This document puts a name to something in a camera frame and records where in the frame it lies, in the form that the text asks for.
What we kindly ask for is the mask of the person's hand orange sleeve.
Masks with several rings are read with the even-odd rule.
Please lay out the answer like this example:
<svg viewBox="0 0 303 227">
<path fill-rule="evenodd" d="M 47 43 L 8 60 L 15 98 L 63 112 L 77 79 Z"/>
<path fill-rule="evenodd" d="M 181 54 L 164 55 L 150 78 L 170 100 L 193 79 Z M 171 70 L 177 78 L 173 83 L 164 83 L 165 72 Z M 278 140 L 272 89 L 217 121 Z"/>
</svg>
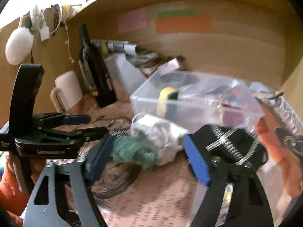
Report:
<svg viewBox="0 0 303 227">
<path fill-rule="evenodd" d="M 21 214 L 27 206 L 30 195 L 21 193 L 19 190 L 11 153 L 5 152 L 4 156 L 6 158 L 6 164 L 1 179 L 1 205 L 14 223 L 17 226 L 22 226 L 23 219 L 21 218 Z"/>
</svg>

